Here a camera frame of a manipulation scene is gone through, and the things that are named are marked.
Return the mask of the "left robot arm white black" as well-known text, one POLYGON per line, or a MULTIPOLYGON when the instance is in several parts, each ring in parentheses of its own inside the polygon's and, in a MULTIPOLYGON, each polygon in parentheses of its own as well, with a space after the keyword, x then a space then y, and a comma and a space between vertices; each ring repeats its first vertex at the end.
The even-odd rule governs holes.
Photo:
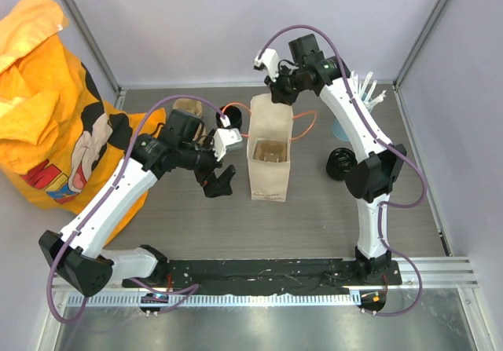
POLYGON ((221 128, 198 137, 201 118, 174 110, 158 135, 142 133, 132 152, 121 159, 117 169, 99 193, 59 233, 47 231, 39 246, 58 275, 86 298, 101 291, 109 281, 130 280, 159 287, 167 279, 167 257, 149 245, 133 250, 105 249, 112 230, 132 206, 165 173, 176 168, 192 171, 208 198, 232 194, 230 182, 236 173, 228 166, 220 176, 225 154, 242 145, 240 131, 223 120, 221 128))

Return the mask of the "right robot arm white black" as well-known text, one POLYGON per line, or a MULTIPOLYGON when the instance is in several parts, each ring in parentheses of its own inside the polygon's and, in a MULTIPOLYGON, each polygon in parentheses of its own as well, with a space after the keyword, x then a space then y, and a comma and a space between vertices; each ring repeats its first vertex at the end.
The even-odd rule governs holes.
POLYGON ((343 176, 358 207, 358 242, 355 248, 354 278, 375 283, 391 266, 387 242, 387 206, 393 185, 402 169, 397 156, 403 145, 394 145, 377 129, 351 82, 351 73, 339 54, 325 57, 315 35, 308 34, 289 43, 293 66, 281 63, 277 52, 265 46, 254 67, 266 70, 265 83, 272 101, 293 104, 300 93, 310 90, 334 114, 351 144, 356 163, 343 176))

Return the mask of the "black coffee cup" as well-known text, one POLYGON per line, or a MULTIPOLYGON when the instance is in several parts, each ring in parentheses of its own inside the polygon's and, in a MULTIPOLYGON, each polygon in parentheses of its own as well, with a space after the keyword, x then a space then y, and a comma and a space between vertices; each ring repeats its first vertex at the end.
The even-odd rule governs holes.
POLYGON ((229 119, 230 128, 241 129, 243 124, 243 115, 241 110, 235 104, 228 104, 220 108, 222 113, 229 119))

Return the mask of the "paper bag with orange handles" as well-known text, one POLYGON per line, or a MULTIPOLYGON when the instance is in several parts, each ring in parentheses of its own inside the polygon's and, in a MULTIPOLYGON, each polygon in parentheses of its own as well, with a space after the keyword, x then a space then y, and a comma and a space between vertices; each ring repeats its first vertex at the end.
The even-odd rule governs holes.
POLYGON ((292 142, 305 137, 314 127, 318 114, 315 110, 295 115, 287 104, 275 104, 270 94, 254 96, 249 105, 231 102, 249 114, 246 157, 251 199, 285 202, 291 170, 292 142), (311 124, 298 136, 292 134, 294 122, 304 116, 313 117, 311 124))

